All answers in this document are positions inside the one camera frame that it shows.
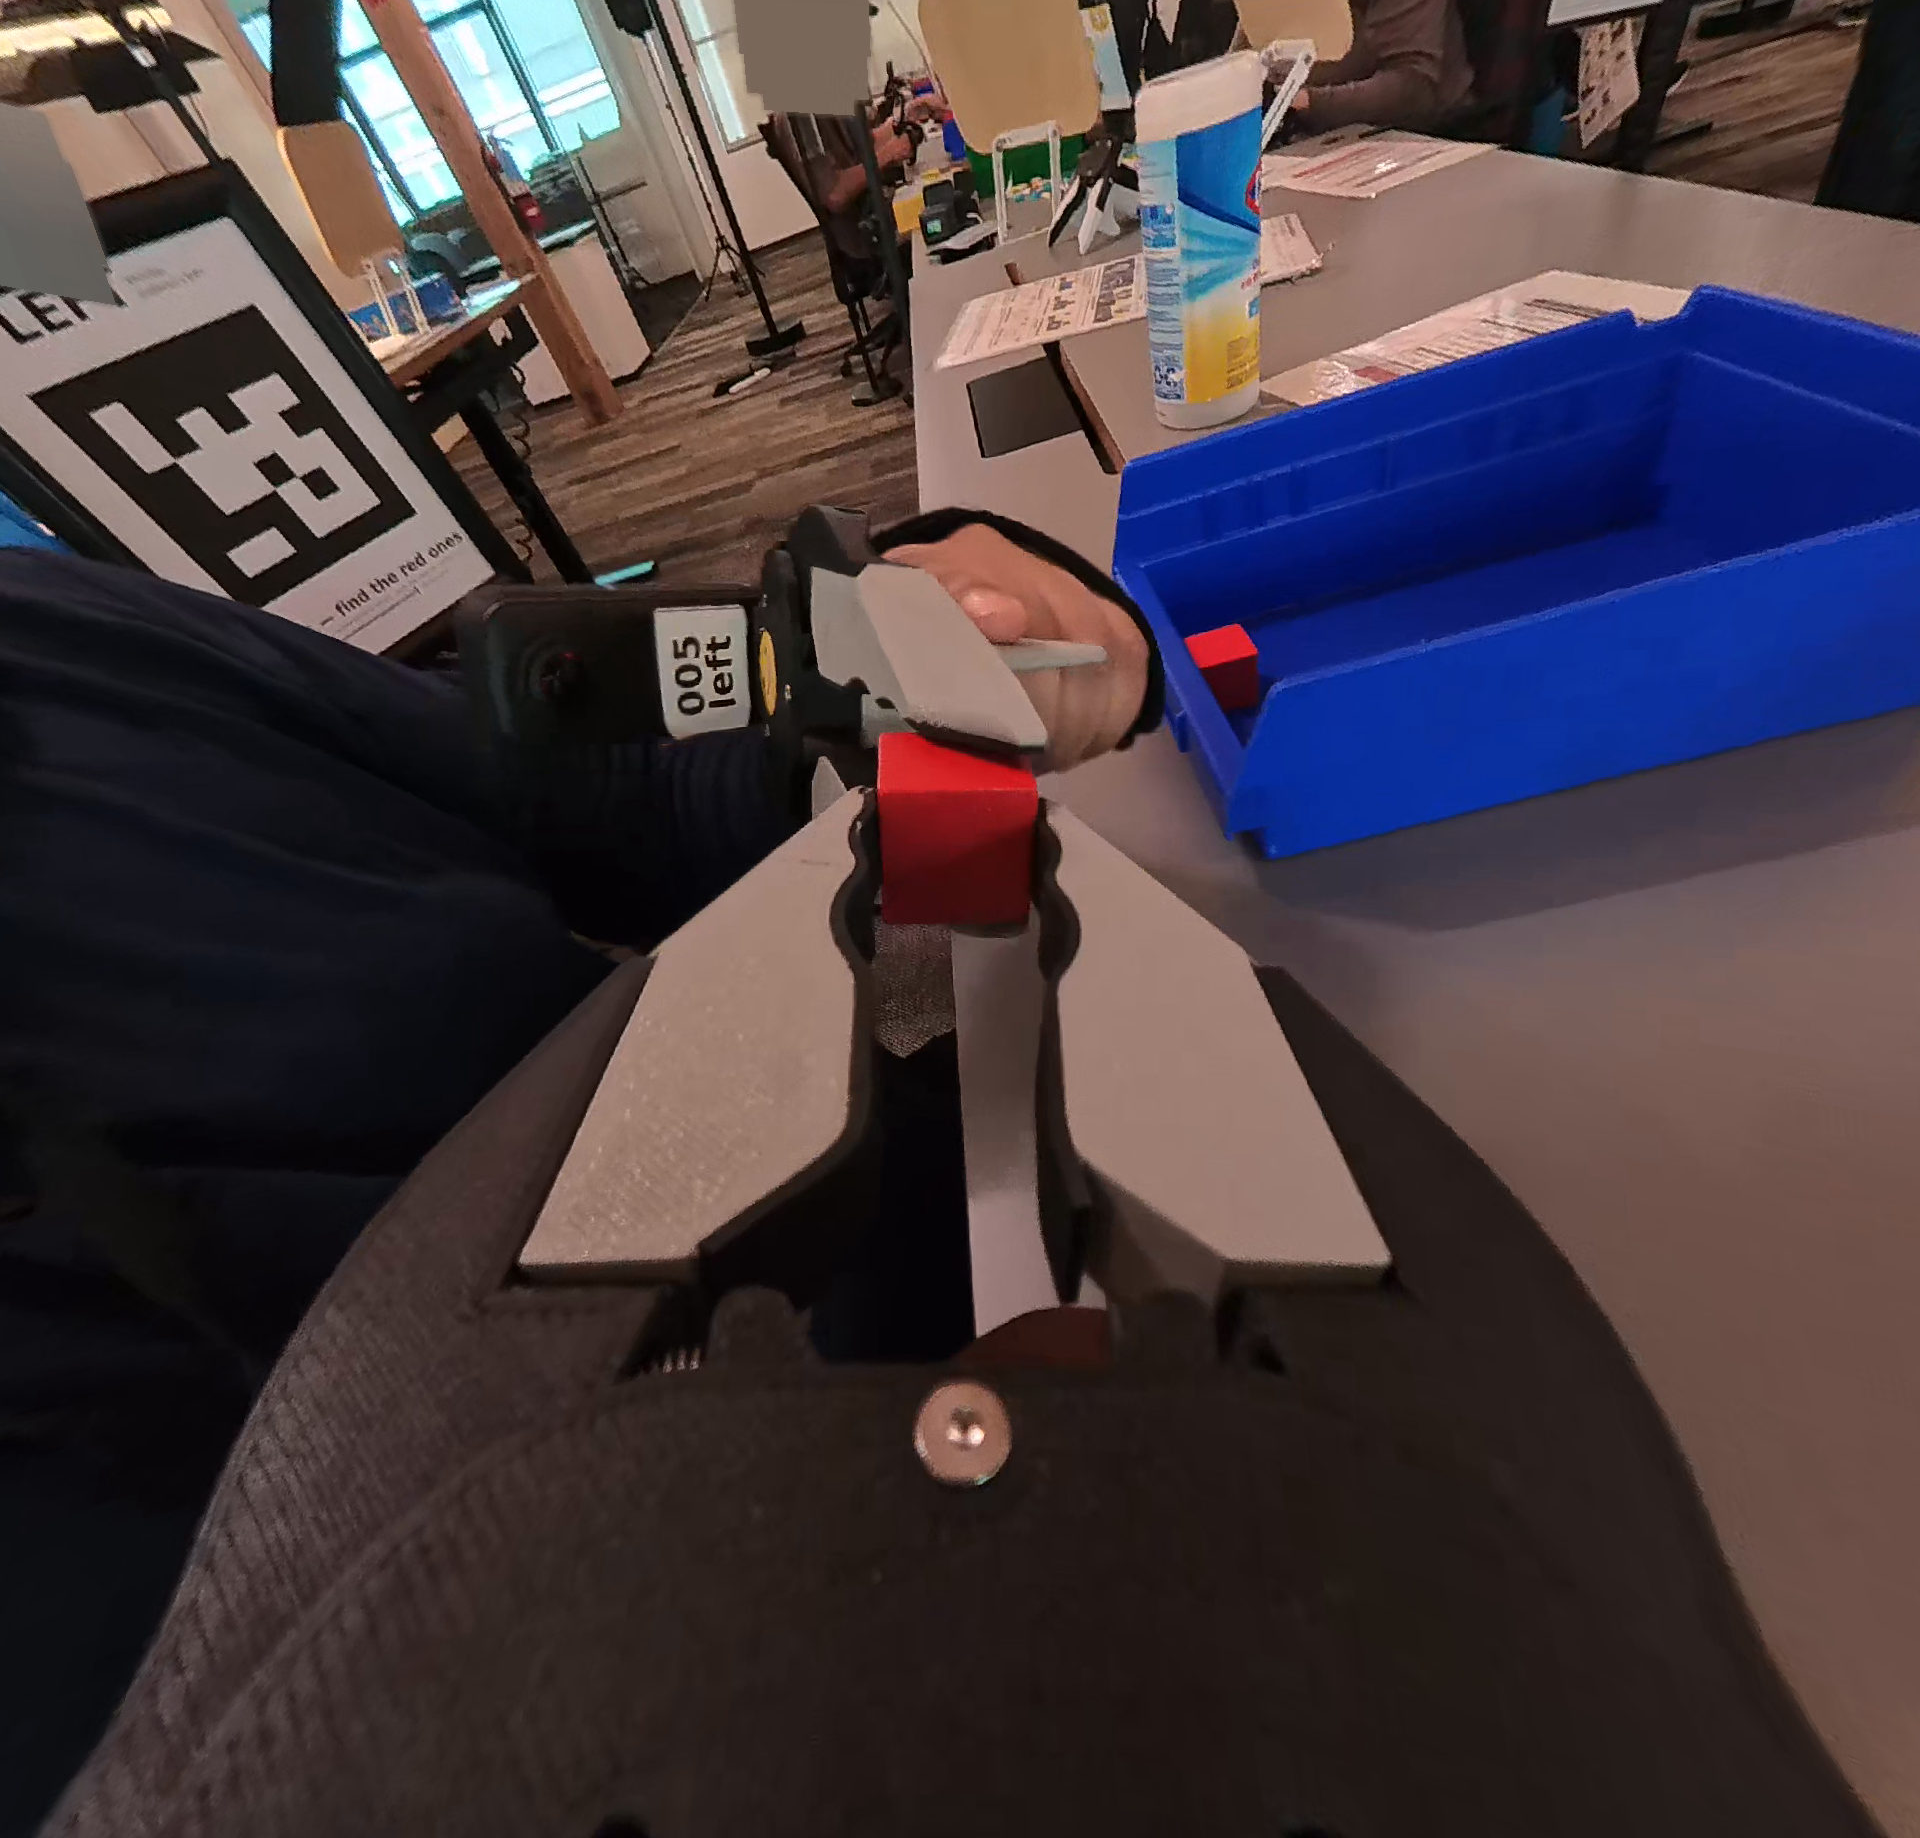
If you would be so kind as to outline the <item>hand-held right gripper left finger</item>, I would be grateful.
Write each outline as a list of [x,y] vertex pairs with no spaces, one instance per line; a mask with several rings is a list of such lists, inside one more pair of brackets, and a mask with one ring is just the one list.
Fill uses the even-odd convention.
[[875,797],[665,937],[521,1251],[529,1282],[825,1282],[875,1205]]

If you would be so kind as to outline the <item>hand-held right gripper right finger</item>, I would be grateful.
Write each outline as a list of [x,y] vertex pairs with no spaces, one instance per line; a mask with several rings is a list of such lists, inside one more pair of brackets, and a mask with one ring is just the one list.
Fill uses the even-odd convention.
[[1247,953],[1060,803],[1034,912],[1057,1297],[1376,1286],[1389,1251]]

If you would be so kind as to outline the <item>red wooden cube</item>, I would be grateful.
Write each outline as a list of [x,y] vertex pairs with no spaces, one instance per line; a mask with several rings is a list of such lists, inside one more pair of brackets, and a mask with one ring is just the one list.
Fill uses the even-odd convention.
[[881,737],[881,921],[895,930],[1023,930],[1038,811],[1038,783],[1023,763],[913,732]]
[[1243,625],[1191,632],[1184,647],[1189,665],[1224,713],[1235,715],[1260,708],[1260,652]]

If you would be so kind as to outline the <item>blue plastic bin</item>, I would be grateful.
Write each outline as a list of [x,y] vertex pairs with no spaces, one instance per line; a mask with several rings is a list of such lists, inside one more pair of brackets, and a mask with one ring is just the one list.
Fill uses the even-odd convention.
[[[1701,286],[1131,461],[1113,573],[1268,861],[1917,699],[1917,343]],[[1184,638],[1243,625],[1227,715]]]

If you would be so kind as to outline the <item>person's left forearm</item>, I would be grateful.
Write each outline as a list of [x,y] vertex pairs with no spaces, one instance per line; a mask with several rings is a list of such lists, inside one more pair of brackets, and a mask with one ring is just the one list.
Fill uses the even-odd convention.
[[343,878],[498,880],[572,940],[654,947],[803,820],[796,752],[756,731],[612,747],[482,736],[405,668],[137,572],[4,549],[4,793],[106,802],[102,864],[205,881],[240,854]]

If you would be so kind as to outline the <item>person's left hand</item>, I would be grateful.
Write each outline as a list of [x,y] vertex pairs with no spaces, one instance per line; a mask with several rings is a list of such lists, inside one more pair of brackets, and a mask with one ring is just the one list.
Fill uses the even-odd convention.
[[1044,769],[1073,769],[1134,736],[1155,686],[1157,656],[1129,610],[1027,531],[958,524],[941,537],[893,544],[884,560],[935,578],[995,649],[1023,643],[1096,649],[1099,662],[1023,675],[1044,725]]

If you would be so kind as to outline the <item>printed paper sheet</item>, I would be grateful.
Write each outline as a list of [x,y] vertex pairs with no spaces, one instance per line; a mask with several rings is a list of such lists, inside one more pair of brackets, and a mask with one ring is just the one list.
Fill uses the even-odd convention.
[[[1316,273],[1324,264],[1295,213],[1260,226],[1260,285],[1282,285]],[[1105,333],[1147,317],[1147,271],[1140,257],[1111,258],[1073,271],[1011,285],[969,300],[945,333],[935,365],[961,369],[976,363]]]
[[1496,150],[1496,145],[1478,140],[1348,127],[1343,134],[1291,143],[1264,153],[1260,162],[1260,192],[1363,202],[1418,179],[1473,162]]

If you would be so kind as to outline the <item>black white marker sign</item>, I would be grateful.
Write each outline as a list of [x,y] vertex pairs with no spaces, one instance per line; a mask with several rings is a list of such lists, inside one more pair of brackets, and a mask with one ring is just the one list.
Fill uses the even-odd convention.
[[110,297],[4,289],[4,518],[410,652],[504,537],[232,162],[87,206]]

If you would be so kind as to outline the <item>white bottle with yellow label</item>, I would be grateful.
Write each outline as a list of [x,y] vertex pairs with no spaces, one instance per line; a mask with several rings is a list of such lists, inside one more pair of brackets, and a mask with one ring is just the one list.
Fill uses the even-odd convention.
[[1147,349],[1170,432],[1260,395],[1263,67],[1252,50],[1141,87],[1136,103]]

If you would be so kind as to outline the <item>black light stand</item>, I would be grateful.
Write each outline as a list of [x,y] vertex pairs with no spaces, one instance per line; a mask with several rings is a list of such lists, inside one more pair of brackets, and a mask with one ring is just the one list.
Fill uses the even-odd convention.
[[759,326],[742,338],[742,352],[750,371],[723,380],[714,395],[732,395],[750,382],[751,375],[769,374],[791,365],[805,338],[801,322],[779,322],[774,314],[772,300],[764,292],[763,276],[756,268],[751,249],[745,241],[742,226],[732,206],[723,169],[718,164],[707,123],[696,102],[691,75],[684,70],[675,32],[663,19],[658,0],[602,0],[610,22],[634,44],[646,50],[650,62],[665,75],[672,103],[665,109],[677,126],[677,134],[686,153],[686,164],[696,181],[696,197],[703,202],[713,239],[713,260],[709,279],[726,276],[734,292],[740,292],[759,314]]

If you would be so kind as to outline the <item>wooden document stand board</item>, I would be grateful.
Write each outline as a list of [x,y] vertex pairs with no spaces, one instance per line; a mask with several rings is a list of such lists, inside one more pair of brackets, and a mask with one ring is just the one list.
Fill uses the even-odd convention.
[[926,62],[966,146],[1051,126],[1083,137],[1100,113],[1076,0],[918,0]]
[[326,257],[343,276],[402,260],[398,222],[349,120],[278,126],[276,145]]
[[1350,51],[1348,0],[1233,0],[1233,7],[1249,50],[1309,44],[1316,62],[1340,60]]

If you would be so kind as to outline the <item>laminated label sheet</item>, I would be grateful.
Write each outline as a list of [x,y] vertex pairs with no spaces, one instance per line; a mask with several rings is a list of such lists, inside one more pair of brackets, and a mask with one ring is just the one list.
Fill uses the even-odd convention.
[[1476,294],[1394,333],[1297,365],[1260,383],[1286,410],[1338,402],[1455,363],[1467,363],[1531,338],[1567,333],[1609,314],[1660,322],[1685,306],[1692,289],[1554,270],[1491,294]]

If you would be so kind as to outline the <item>wooden support post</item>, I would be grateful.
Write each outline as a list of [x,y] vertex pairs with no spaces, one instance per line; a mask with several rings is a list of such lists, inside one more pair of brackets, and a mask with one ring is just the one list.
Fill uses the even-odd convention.
[[458,87],[450,77],[413,0],[356,0],[397,71],[410,102],[442,152],[467,210],[493,246],[499,265],[519,279],[521,303],[540,343],[556,363],[575,407],[589,424],[607,424],[620,411],[612,375],[588,340],[569,294],[549,258],[521,229],[499,181],[487,166],[487,146]]

